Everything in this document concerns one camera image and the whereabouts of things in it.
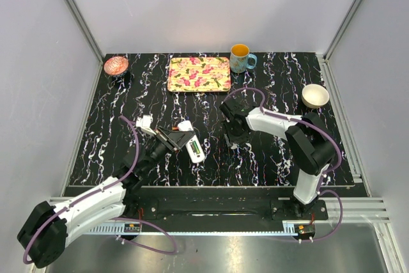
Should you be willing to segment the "white remote control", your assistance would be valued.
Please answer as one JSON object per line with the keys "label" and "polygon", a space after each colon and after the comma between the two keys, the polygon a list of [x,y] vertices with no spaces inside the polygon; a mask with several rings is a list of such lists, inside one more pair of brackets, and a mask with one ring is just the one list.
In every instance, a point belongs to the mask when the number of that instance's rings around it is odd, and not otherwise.
{"label": "white remote control", "polygon": [[189,120],[181,121],[177,125],[179,131],[191,131],[194,135],[190,138],[188,143],[185,145],[189,157],[194,164],[199,164],[205,160],[205,153],[200,145],[199,139],[196,136],[194,128]]}

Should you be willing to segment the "green yellow battery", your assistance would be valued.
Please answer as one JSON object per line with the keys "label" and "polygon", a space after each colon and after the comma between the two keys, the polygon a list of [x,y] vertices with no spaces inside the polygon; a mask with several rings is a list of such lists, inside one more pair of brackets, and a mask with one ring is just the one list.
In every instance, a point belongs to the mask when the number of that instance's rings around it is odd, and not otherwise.
{"label": "green yellow battery", "polygon": [[194,151],[195,151],[196,155],[200,155],[201,154],[200,146],[195,141],[192,142],[192,145],[194,147]]}

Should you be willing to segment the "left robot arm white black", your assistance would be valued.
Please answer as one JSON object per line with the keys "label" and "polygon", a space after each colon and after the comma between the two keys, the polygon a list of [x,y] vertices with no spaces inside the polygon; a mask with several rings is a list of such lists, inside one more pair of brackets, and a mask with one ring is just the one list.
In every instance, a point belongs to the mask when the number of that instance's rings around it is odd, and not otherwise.
{"label": "left robot arm white black", "polygon": [[132,197],[143,185],[142,173],[149,172],[167,153],[180,151],[194,135],[193,130],[159,127],[153,132],[154,143],[149,149],[136,146],[131,165],[122,163],[101,184],[56,205],[48,201],[37,204],[17,234],[24,248],[24,264],[44,268],[100,223],[120,216],[135,217],[139,205]]}

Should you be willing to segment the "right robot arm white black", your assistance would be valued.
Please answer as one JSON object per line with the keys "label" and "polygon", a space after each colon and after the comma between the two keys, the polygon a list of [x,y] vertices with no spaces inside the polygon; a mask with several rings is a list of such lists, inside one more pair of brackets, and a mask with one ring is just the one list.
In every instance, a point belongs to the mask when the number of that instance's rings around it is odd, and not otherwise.
{"label": "right robot arm white black", "polygon": [[314,210],[313,201],[319,196],[319,185],[330,169],[334,157],[342,161],[341,151],[316,113],[304,116],[287,115],[262,109],[245,108],[233,100],[220,105],[226,117],[222,122],[230,148],[248,143],[253,132],[262,132],[285,140],[299,168],[291,202],[291,213],[305,219]]}

